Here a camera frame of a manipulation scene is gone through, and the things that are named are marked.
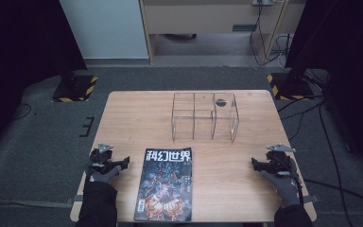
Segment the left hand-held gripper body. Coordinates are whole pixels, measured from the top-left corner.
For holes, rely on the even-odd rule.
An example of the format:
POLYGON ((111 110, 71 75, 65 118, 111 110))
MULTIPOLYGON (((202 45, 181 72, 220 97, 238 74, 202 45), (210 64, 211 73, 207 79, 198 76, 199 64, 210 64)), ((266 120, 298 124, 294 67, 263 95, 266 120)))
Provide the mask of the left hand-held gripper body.
POLYGON ((112 169, 112 145, 98 144, 90 153, 89 169, 97 172, 109 172, 112 169))

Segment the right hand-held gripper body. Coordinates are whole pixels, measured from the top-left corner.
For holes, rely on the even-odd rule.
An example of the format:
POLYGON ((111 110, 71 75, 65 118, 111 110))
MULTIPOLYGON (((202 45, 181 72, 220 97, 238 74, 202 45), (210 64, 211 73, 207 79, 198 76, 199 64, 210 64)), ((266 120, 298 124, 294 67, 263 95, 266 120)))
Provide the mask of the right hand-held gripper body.
POLYGON ((295 152, 296 150, 284 144, 267 146, 267 149, 266 157, 269 160, 267 172, 279 176, 290 175, 292 173, 292 166, 287 153, 295 152))

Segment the person's left hand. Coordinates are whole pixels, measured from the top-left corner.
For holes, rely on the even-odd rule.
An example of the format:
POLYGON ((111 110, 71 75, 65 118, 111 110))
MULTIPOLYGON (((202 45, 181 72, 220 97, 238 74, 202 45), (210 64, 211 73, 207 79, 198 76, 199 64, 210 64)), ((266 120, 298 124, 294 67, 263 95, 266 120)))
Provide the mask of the person's left hand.
POLYGON ((120 172, 111 172, 101 174, 95 170, 88 169, 86 172, 87 175, 87 181, 88 182, 102 182, 102 183, 110 183, 112 179, 118 175, 120 172))

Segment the person's right hand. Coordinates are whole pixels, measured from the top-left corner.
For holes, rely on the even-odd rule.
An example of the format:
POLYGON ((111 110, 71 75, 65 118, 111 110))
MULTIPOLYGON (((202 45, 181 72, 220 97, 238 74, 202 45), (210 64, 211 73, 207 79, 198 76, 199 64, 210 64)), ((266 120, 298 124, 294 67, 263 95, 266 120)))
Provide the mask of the person's right hand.
POLYGON ((281 199, 282 208, 300 204, 297 184, 291 176, 277 177, 275 174, 270 174, 265 170, 262 170, 260 175, 273 185, 277 195, 281 199))

